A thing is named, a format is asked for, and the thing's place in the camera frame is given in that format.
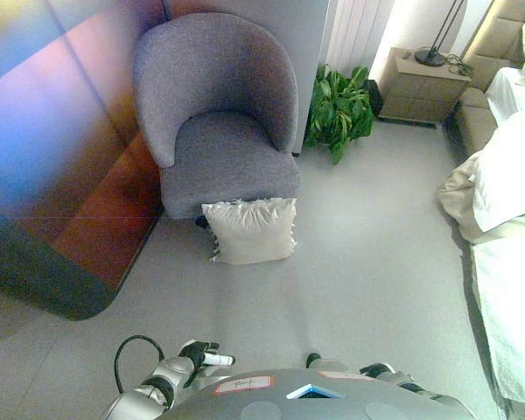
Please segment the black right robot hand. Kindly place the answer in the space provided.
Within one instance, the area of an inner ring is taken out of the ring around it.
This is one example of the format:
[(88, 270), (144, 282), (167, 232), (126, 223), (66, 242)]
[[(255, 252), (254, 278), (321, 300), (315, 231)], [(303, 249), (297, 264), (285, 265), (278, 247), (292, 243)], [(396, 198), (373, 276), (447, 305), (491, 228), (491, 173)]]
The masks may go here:
[(372, 378), (377, 378), (381, 374), (394, 374), (396, 371), (388, 364), (383, 362), (373, 363), (360, 369), (360, 374)]

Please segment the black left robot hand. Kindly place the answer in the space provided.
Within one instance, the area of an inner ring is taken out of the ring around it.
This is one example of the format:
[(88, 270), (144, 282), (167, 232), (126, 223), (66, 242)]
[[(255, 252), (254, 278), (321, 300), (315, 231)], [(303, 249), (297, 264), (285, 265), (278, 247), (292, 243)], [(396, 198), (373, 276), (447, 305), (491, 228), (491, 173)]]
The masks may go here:
[(194, 366), (195, 373), (198, 373), (205, 366), (227, 367), (234, 365), (235, 357), (220, 354), (219, 348), (220, 344), (217, 342), (191, 339), (182, 346), (178, 356), (189, 359)]

